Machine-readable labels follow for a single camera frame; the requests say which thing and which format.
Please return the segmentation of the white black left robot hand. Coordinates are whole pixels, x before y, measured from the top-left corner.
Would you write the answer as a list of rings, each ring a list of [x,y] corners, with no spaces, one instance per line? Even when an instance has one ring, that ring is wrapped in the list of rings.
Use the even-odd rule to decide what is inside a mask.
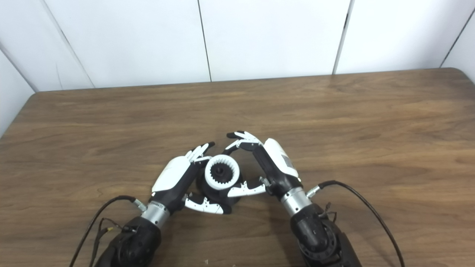
[[[152,186],[150,201],[159,203],[169,215],[185,207],[212,214],[231,214],[229,205],[188,191],[211,159],[205,153],[214,145],[215,142],[204,143],[170,160]]]

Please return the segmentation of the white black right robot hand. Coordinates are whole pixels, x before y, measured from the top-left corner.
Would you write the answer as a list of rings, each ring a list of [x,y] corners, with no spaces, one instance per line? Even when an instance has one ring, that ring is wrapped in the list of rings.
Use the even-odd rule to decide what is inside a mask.
[[[235,141],[224,149],[224,155],[231,155],[238,149],[250,151],[265,174],[263,178],[251,182],[244,181],[232,187],[227,193],[228,197],[267,192],[280,200],[290,190],[302,187],[297,170],[275,139],[268,138],[265,142],[261,142],[246,131],[229,132],[227,138],[235,139]]]

